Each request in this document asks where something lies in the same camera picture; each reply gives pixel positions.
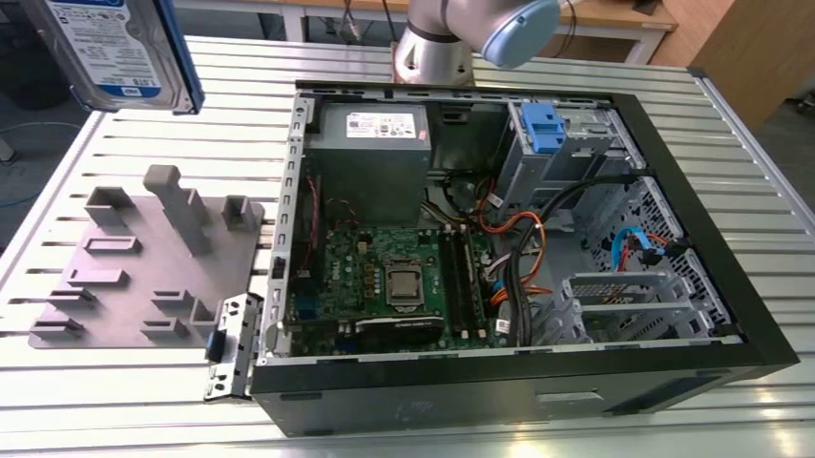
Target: blue drive bay latch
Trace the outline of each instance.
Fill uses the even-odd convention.
[[[565,141],[565,121],[557,116],[555,107],[549,103],[521,103],[520,115],[535,153],[557,153]]]

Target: motherboard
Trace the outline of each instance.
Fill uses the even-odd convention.
[[[299,356],[492,347],[479,255],[481,234],[447,229],[328,231],[313,294],[295,294]]]

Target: green circuit board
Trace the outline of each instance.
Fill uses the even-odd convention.
[[[440,317],[445,328],[437,342],[393,348],[392,351],[433,351],[492,347],[485,301],[479,288],[472,288],[476,329],[461,332],[449,319],[444,262],[439,253],[443,233],[439,230],[340,227],[327,234],[321,292],[316,303],[308,302],[307,318],[300,313],[295,334],[295,354],[311,356],[344,354],[337,349],[332,326],[375,318]],[[489,249],[480,234],[465,235],[467,263],[477,278],[477,257]],[[408,265],[420,271],[421,301],[417,305],[395,306],[388,300],[388,266]]]

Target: cpu socket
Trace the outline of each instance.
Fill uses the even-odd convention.
[[[424,305],[421,265],[385,265],[387,303],[397,312],[411,313]]]

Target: ram slot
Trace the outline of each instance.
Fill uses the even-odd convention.
[[[461,332],[464,323],[461,321],[461,291],[459,287],[459,275],[456,266],[456,250],[452,234],[443,234],[437,238],[437,251],[441,257],[441,281],[444,283],[444,297],[447,302],[447,319],[449,320],[453,333]]]
[[[456,233],[453,236],[453,249],[456,254],[456,274],[459,282],[459,305],[464,329],[475,331],[476,312],[475,300],[472,299],[472,262],[467,251],[465,234]]]

